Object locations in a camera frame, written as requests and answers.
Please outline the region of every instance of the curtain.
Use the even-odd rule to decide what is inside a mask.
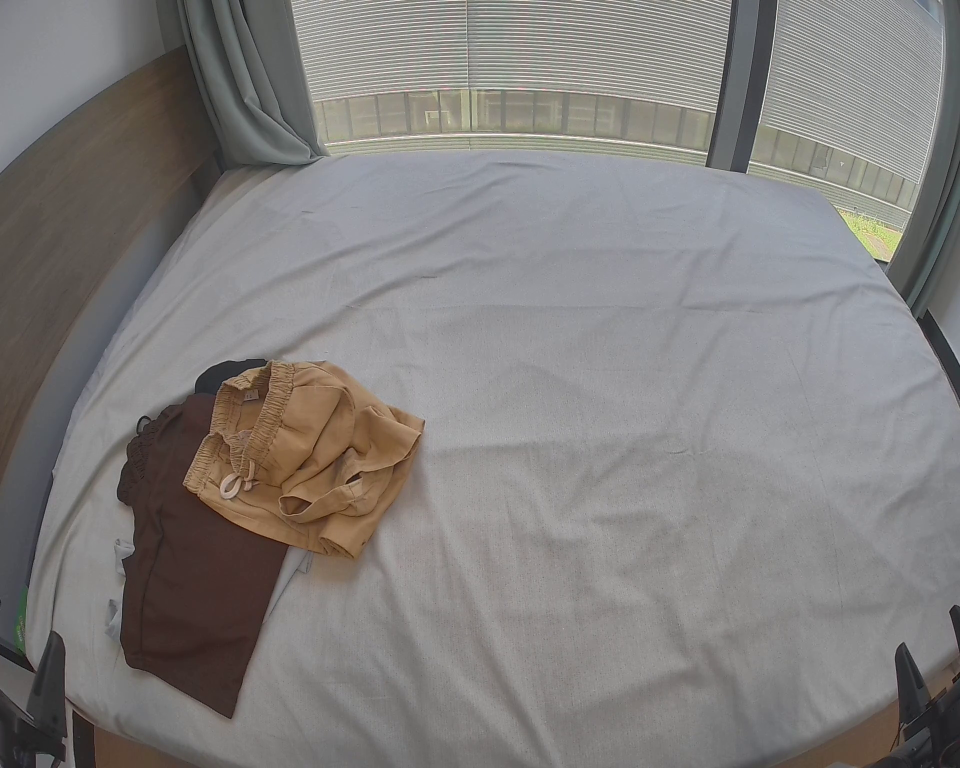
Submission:
[[[303,165],[317,137],[290,0],[178,0],[197,84],[228,165]]]
[[[926,311],[960,236],[960,0],[944,0],[940,114],[920,195],[887,276],[914,317]]]

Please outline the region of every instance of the white drawstring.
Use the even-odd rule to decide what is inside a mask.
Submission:
[[[246,477],[241,478],[236,472],[231,472],[220,483],[220,497],[225,499],[233,498],[236,494],[240,493],[241,483],[243,484],[243,490],[249,491],[256,485],[256,480],[253,479],[254,472],[256,472],[256,464],[253,462],[250,462],[250,469],[247,470]]]

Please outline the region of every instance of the bed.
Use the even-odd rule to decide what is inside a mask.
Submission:
[[[426,418],[356,563],[315,559],[227,720],[130,670],[115,498],[223,359],[335,361]],[[28,654],[199,766],[758,765],[955,653],[960,409],[818,193],[562,153],[226,174],[74,409]]]

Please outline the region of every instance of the green grass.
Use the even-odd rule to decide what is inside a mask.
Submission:
[[[880,261],[890,261],[893,258],[894,251],[903,236],[902,232],[885,227],[876,219],[848,213],[845,210],[840,211],[840,215],[873,258]]]

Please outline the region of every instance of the curtain fold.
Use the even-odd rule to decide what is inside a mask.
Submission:
[[[944,74],[940,114],[913,215],[887,276],[914,317],[926,311],[960,236],[960,0],[944,0]]]
[[[210,122],[229,166],[304,165],[317,136],[289,0],[178,0]]]

